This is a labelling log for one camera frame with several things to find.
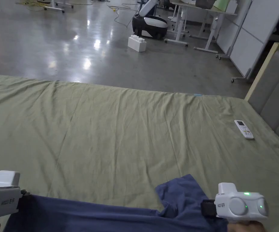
whiteboard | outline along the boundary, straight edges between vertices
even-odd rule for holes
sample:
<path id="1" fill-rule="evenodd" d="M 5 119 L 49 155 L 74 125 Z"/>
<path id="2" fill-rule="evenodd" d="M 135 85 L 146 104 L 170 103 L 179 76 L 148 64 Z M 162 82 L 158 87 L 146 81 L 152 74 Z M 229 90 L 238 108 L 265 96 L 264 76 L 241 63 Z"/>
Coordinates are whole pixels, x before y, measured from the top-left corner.
<path id="1" fill-rule="evenodd" d="M 243 29 L 263 43 L 279 20 L 279 0 L 253 0 Z"/>
<path id="2" fill-rule="evenodd" d="M 217 44 L 226 53 L 235 38 L 239 25 L 241 24 L 243 17 L 249 7 L 250 0 L 238 1 L 236 12 L 238 16 L 227 15 L 222 23 L 222 27 L 219 31 Z"/>
<path id="3" fill-rule="evenodd" d="M 240 73 L 246 75 L 248 69 L 252 68 L 253 64 L 256 62 L 258 54 L 263 47 L 263 43 L 245 30 L 239 32 L 236 43 L 238 43 L 239 46 L 234 46 L 231 53 L 231 60 Z"/>
<path id="4" fill-rule="evenodd" d="M 237 30 L 237 25 L 232 23 L 228 18 L 224 19 L 217 39 L 217 44 L 224 53 L 226 53 L 229 47 L 232 45 Z"/>
<path id="5" fill-rule="evenodd" d="M 230 56 L 243 76 L 255 67 L 278 20 L 279 0 L 253 0 Z"/>

hand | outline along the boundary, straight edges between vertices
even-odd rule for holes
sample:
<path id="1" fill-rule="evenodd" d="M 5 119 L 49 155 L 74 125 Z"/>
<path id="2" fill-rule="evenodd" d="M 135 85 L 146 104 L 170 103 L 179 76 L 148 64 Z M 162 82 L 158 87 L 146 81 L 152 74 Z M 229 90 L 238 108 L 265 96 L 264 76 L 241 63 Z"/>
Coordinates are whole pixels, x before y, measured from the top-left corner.
<path id="1" fill-rule="evenodd" d="M 229 223 L 228 232 L 266 232 L 266 230 L 261 222 L 249 221 L 247 224 Z"/>

concrete floor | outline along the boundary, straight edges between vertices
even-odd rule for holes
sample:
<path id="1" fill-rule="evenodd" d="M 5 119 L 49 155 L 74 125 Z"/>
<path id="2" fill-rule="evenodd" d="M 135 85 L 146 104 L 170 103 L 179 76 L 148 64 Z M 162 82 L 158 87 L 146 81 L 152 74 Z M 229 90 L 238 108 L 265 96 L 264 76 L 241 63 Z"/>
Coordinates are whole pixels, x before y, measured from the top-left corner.
<path id="1" fill-rule="evenodd" d="M 192 49 L 203 47 L 205 41 L 186 37 L 190 44 L 185 48 L 147 39 L 143 53 L 128 48 L 131 23 L 126 28 L 114 22 L 117 15 L 106 4 L 135 0 L 75 5 L 65 14 L 42 8 L 30 11 L 17 1 L 0 0 L 0 75 L 238 98 L 244 98 L 250 87 L 231 83 L 231 77 L 240 76 L 231 61 Z M 127 24 L 134 13 L 119 10 L 117 21 Z M 158 9 L 157 14 L 167 19 L 173 13 Z M 197 33 L 199 27 L 190 25 L 188 30 Z"/>

mattress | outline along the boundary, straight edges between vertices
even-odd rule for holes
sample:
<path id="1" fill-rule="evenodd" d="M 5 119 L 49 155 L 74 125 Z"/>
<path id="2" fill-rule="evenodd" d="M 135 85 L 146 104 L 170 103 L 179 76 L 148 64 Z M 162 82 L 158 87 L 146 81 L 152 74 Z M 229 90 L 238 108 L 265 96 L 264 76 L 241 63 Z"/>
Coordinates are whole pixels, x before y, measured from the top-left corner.
<path id="1" fill-rule="evenodd" d="M 36 195 L 158 210 L 171 179 L 191 174 L 209 198 L 233 182 L 266 197 L 279 232 L 279 137 L 237 98 L 0 76 L 0 170 Z"/>

round button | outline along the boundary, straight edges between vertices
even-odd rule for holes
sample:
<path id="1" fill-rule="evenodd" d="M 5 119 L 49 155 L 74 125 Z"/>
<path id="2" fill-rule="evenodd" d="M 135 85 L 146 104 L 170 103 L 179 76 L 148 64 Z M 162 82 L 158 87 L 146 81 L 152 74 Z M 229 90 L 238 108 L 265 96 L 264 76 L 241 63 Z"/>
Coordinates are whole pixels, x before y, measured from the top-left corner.
<path id="1" fill-rule="evenodd" d="M 265 201 L 265 199 L 259 198 L 257 205 L 258 205 L 258 211 L 260 212 L 260 214 L 263 216 L 268 216 L 268 205 L 267 205 L 267 202 Z"/>
<path id="2" fill-rule="evenodd" d="M 246 203 L 239 197 L 230 200 L 229 208 L 234 215 L 242 216 L 247 212 Z"/>

